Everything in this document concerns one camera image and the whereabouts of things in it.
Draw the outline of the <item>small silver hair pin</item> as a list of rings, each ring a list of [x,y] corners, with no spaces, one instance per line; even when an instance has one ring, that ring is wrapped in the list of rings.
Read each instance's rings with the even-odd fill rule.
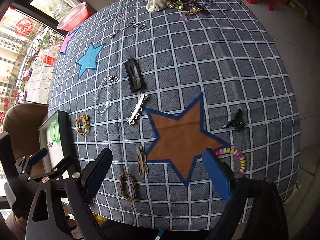
[[[113,33],[109,35],[109,38],[113,39],[119,32],[120,32],[120,29],[116,29]]]

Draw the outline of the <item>gold hair clip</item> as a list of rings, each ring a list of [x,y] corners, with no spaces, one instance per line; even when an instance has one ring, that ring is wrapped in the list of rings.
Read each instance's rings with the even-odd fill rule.
[[[193,7],[193,8],[191,8],[190,10],[188,10],[188,11],[186,12],[186,15],[195,15],[195,14],[201,12],[201,11],[202,11],[201,8],[199,8],[199,7]]]

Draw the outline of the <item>black claw hair clip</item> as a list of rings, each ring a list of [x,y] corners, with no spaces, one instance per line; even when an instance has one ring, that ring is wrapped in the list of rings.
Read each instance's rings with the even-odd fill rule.
[[[241,109],[238,109],[238,111],[236,112],[232,120],[230,120],[225,125],[223,125],[223,128],[229,128],[229,127],[233,127],[236,132],[240,132],[244,129],[245,125],[243,123]]]

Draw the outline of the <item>white green-edged tray box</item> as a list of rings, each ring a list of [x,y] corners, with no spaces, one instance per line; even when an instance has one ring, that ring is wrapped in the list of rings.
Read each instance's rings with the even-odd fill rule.
[[[63,173],[63,178],[80,172],[80,164],[72,148],[69,136],[69,117],[67,112],[56,111],[39,128],[39,142],[41,148],[48,150],[42,159],[44,171],[47,173],[67,156],[71,156],[71,165]]]

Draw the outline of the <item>pink plastic basin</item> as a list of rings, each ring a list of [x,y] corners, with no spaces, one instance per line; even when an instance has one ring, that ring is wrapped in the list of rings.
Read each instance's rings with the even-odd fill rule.
[[[87,3],[82,2],[72,8],[58,23],[58,30],[65,30],[71,32],[75,27],[89,18],[91,14],[88,12]]]

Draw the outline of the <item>silver zigzag hair clip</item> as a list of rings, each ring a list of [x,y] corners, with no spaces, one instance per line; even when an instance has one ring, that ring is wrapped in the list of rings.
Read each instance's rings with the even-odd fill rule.
[[[140,94],[138,102],[136,103],[135,108],[133,109],[129,119],[127,120],[127,123],[129,124],[129,126],[135,124],[136,120],[140,116],[140,113],[143,111],[142,107],[147,98],[148,96],[146,94]]]

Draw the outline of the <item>black scalloped snap hair clip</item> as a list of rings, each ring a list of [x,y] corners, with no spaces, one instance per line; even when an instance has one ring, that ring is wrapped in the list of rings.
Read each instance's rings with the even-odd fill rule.
[[[140,66],[135,58],[131,58],[124,62],[125,72],[130,85],[132,93],[138,92],[145,88],[145,82],[140,71]]]

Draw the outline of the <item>beige cutout hair clip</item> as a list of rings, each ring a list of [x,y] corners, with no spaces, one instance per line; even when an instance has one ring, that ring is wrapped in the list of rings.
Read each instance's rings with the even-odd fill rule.
[[[147,157],[143,151],[142,145],[137,146],[137,161],[138,161],[138,173],[148,174],[149,169],[146,163]]]

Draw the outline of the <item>grey checked star tablecloth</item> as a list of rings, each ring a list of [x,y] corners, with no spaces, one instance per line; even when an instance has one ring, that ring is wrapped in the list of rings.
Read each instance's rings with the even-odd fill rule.
[[[92,211],[148,228],[213,228],[226,204],[202,163],[209,147],[247,178],[270,177],[286,202],[297,180],[300,122],[272,38],[240,0],[202,0],[208,13],[191,16],[149,12],[147,1],[101,9],[57,59],[49,113],[68,113],[80,166],[103,148],[113,154]],[[131,58],[145,82],[135,93],[124,66]],[[129,126],[140,94],[148,98]],[[238,109],[244,129],[223,128]],[[148,174],[138,173],[139,145]]]

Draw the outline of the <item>green translucent bangle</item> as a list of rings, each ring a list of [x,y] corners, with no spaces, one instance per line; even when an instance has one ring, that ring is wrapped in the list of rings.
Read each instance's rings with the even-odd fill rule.
[[[59,122],[54,120],[50,124],[49,128],[50,138],[53,142],[60,142],[60,129],[59,129]]]

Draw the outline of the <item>green gold sequin bow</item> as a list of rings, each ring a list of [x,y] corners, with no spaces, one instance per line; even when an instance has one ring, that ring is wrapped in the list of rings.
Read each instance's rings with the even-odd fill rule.
[[[180,0],[177,0],[177,1],[167,1],[167,2],[166,2],[166,5],[167,5],[167,7],[169,7],[169,8],[175,8],[175,9],[177,9],[178,11],[181,11],[181,10],[183,10],[183,8],[184,8],[183,2],[180,1]]]

